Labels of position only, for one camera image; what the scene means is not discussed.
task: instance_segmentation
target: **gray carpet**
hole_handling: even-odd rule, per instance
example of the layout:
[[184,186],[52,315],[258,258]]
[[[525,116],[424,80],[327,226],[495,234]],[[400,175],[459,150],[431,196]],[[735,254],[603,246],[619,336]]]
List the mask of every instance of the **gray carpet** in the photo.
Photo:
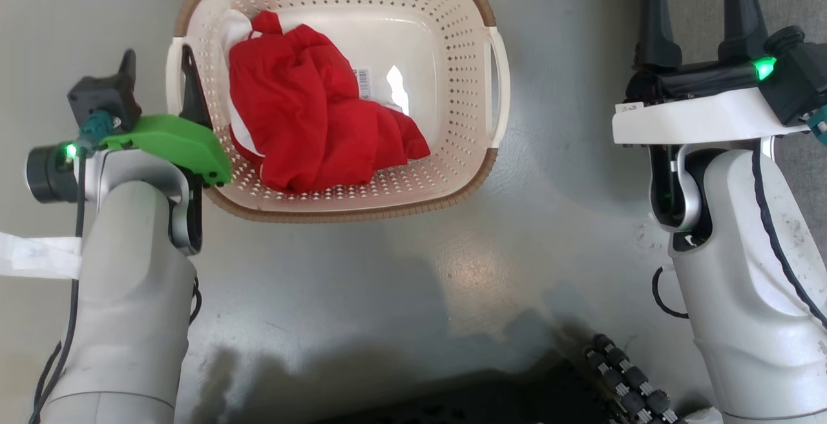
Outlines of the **gray carpet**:
[[[724,38],[724,0],[669,0],[675,40],[684,62],[712,61]],[[788,25],[804,29],[808,41],[827,42],[827,0],[761,0],[772,35]],[[778,142],[777,162],[784,171],[804,218],[827,255],[827,174],[819,166],[827,157],[812,135],[794,135]]]

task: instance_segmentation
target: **white tape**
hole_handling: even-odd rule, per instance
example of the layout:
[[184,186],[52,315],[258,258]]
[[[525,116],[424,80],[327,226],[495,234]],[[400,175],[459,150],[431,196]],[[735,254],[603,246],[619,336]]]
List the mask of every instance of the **white tape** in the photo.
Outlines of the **white tape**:
[[0,233],[0,276],[77,279],[80,238],[20,238]]

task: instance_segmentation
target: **green plastic bracket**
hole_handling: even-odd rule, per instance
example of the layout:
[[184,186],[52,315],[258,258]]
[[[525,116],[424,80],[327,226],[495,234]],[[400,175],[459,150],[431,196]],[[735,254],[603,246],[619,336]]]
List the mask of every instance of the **green plastic bracket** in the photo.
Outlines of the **green plastic bracket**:
[[136,147],[189,169],[210,186],[227,185],[233,166],[212,130],[175,115],[141,117],[132,132],[107,136],[101,146],[113,151]]

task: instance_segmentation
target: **gray floor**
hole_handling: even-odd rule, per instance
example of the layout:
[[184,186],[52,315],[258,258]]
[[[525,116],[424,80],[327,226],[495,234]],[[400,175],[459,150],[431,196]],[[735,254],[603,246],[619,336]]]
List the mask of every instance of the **gray floor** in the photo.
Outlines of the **gray floor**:
[[[800,23],[827,41],[827,0],[763,0],[771,32]],[[0,0],[0,130],[8,179],[0,231],[68,235],[70,206],[40,206],[20,176],[28,150],[67,138],[65,92],[139,57],[137,99],[163,109],[163,62],[183,0]],[[689,61],[715,57],[720,0],[671,0]],[[521,373],[605,332],[679,403],[711,398],[688,322],[656,309],[649,281],[667,236],[649,216],[643,150],[612,146],[638,0],[491,0],[514,77],[494,174],[452,209],[342,226],[269,226],[204,210],[195,258],[204,310],[190,330],[177,422],[307,422]],[[812,138],[780,161],[827,248],[825,183]],[[673,279],[664,297],[682,308]],[[23,421],[65,323],[68,285],[0,280],[0,415]]]

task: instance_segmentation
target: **red fabric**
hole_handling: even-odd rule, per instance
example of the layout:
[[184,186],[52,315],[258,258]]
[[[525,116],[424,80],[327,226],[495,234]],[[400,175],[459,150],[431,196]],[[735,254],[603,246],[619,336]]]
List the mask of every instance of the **red fabric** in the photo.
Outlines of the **red fabric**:
[[327,36],[306,25],[283,35],[272,12],[252,26],[263,35],[230,50],[230,95],[265,158],[242,156],[265,185],[293,193],[364,185],[374,171],[430,155],[411,118],[359,99],[350,63]]

